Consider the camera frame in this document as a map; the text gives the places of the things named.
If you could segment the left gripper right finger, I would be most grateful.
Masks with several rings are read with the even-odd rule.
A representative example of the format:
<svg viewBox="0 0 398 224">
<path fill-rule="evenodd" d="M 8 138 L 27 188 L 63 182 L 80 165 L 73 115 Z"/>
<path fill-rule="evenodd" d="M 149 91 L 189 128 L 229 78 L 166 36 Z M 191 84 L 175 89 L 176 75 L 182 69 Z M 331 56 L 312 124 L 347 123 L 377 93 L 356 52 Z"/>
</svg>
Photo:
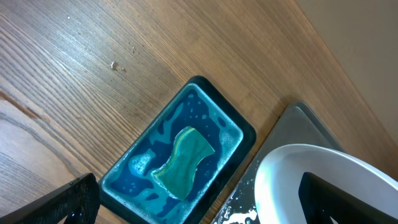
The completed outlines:
<svg viewBox="0 0 398 224">
<path fill-rule="evenodd" d="M 307 223 L 397 223 L 397 219 L 313 173 L 303 174 L 298 196 Z"/>
</svg>

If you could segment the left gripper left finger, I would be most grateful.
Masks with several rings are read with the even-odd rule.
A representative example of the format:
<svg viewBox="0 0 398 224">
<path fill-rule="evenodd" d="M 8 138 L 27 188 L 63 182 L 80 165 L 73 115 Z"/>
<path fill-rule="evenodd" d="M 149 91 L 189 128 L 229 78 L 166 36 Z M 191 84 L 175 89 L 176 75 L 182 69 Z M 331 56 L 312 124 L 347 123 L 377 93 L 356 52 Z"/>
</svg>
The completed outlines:
<svg viewBox="0 0 398 224">
<path fill-rule="evenodd" d="M 87 173 L 32 203 L 1 217 L 1 223 L 89 223 L 100 208 L 100 190 Z"/>
</svg>

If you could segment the white plate blue streak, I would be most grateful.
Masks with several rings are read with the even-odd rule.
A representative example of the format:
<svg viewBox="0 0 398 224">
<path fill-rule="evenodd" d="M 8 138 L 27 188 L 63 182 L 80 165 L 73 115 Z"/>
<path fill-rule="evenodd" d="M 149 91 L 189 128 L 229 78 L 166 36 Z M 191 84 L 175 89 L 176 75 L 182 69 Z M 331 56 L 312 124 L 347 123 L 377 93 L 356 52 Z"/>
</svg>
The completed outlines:
<svg viewBox="0 0 398 224">
<path fill-rule="evenodd" d="M 397 217 L 396 180 L 349 154 L 310 144 L 289 144 L 268 153 L 257 170 L 254 196 L 261 223 L 306 222 L 299 199 L 306 172 Z"/>
</svg>

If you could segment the green sponge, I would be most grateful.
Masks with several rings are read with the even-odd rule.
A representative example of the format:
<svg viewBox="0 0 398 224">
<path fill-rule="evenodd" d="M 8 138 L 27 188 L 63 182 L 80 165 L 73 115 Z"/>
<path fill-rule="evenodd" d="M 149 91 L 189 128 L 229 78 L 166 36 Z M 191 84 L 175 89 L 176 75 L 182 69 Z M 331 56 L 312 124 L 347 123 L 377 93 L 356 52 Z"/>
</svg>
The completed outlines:
<svg viewBox="0 0 398 224">
<path fill-rule="evenodd" d="M 152 176 L 171 197 L 185 200 L 193 188 L 197 166 L 214 153 L 210 143 L 195 128 L 187 126 L 175 137 L 167 162 Z"/>
</svg>

